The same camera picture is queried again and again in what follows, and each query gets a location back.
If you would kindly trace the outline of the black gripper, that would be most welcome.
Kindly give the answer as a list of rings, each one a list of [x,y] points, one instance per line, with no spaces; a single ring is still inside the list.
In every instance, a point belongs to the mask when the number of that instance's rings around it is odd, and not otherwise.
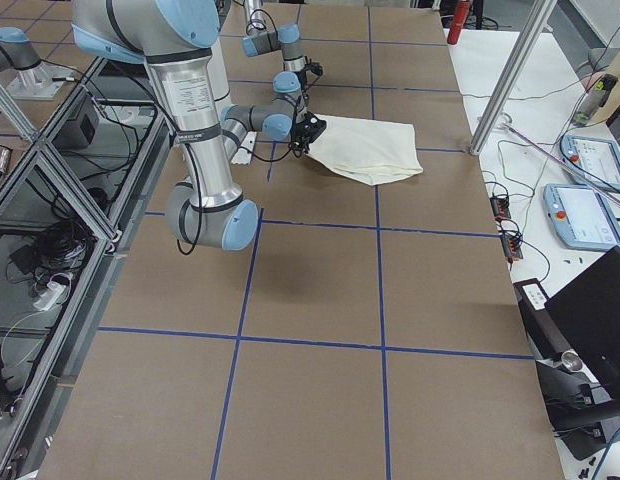
[[[308,69],[294,71],[294,74],[296,75],[296,78],[300,84],[300,90],[301,90],[302,98],[304,101],[304,105],[306,107],[309,107],[310,106],[309,89],[312,87],[312,83],[308,81],[307,73],[308,73]]]
[[[305,114],[292,128],[292,149],[294,156],[307,155],[310,145],[326,130],[326,121],[315,114]]]

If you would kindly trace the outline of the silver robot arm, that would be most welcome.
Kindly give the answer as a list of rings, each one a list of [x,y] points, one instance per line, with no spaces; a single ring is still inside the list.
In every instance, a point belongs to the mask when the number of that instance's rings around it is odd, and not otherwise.
[[[259,212],[234,182],[230,162],[246,136],[261,132],[306,153],[326,129],[308,109],[306,73],[322,68],[305,56],[297,24],[273,30],[258,1],[244,4],[244,53],[278,51],[283,70],[265,105],[233,105],[220,48],[220,19],[213,1],[76,1],[74,39],[82,50],[145,68],[188,165],[188,177],[169,196],[166,220],[181,242],[244,249],[254,238]]]
[[[273,52],[280,52],[283,71],[273,79],[273,87],[292,87],[300,94],[302,105],[308,108],[308,90],[312,84],[307,74],[317,78],[323,75],[319,63],[312,62],[304,53],[300,29],[297,23],[276,26],[273,17],[263,8],[261,1],[244,1],[245,33],[242,48],[247,57],[254,58]]]

